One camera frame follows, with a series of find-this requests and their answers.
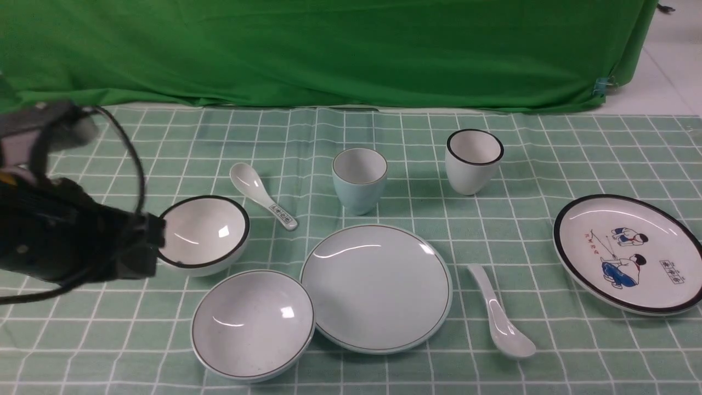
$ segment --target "white spoon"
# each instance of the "white spoon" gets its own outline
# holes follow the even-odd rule
[[[473,278],[478,283],[480,292],[485,298],[487,308],[487,318],[490,323],[490,335],[497,348],[506,356],[513,359],[528,358],[536,353],[536,346],[524,336],[507,318],[502,310],[500,302],[497,301],[495,291],[492,289],[490,279],[485,273],[485,269],[479,264],[469,264],[468,270],[473,274]]]
[[[298,227],[298,222],[293,216],[270,198],[253,167],[246,163],[235,163],[229,170],[229,177],[239,192],[270,211],[286,230],[294,231]]]

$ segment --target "plate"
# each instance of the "plate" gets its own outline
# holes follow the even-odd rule
[[[630,197],[591,195],[561,210],[553,240],[566,270],[633,313],[681,313],[702,300],[702,246],[679,221]]]
[[[364,354],[404,351],[431,337],[451,308],[444,260],[426,241],[384,225],[338,231],[319,243],[300,281],[317,329]]]
[[[205,295],[192,319],[191,340],[209,370],[260,382],[290,368],[313,333],[312,300],[300,283],[254,270],[224,279]]]

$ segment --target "white floor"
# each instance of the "white floor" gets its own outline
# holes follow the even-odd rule
[[[600,114],[702,116],[702,0],[661,0],[633,80],[607,96]]]

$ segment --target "cartoon child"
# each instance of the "cartoon child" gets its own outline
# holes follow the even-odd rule
[[[636,233],[633,229],[617,228],[612,231],[612,238],[617,240],[620,246],[625,245],[642,245],[649,241],[648,236],[643,233]]]
[[[640,254],[634,254],[629,259],[600,259],[602,260],[604,279],[617,289],[621,289],[622,286],[634,287],[638,285],[640,267],[646,264],[646,258]]]

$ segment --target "green tablecloth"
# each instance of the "green tablecloth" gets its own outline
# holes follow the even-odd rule
[[[159,268],[148,281],[3,306],[0,394],[699,394],[701,310],[664,320],[610,307],[574,284],[551,236],[566,203],[602,192],[641,198],[702,235],[699,117],[127,108],[116,116],[150,175],[151,212],[193,195],[232,197],[251,216],[249,245],[228,273],[212,278]],[[444,171],[445,140],[459,127],[489,130],[505,145],[500,171],[475,197],[453,192]],[[389,162],[388,187],[366,216],[345,215],[331,180],[333,156],[354,146],[375,148]],[[228,171],[241,161],[299,220],[294,232],[234,189]],[[52,166],[98,201],[135,202],[131,163],[113,134]],[[416,232],[449,265],[453,306],[429,342],[362,356],[317,334],[299,364],[271,382],[248,387],[204,372],[189,329],[207,290],[252,268],[297,276],[320,240],[366,223]],[[497,352],[468,263],[487,269],[508,315],[536,343],[533,358],[517,363]],[[4,292],[45,287],[0,273]]]

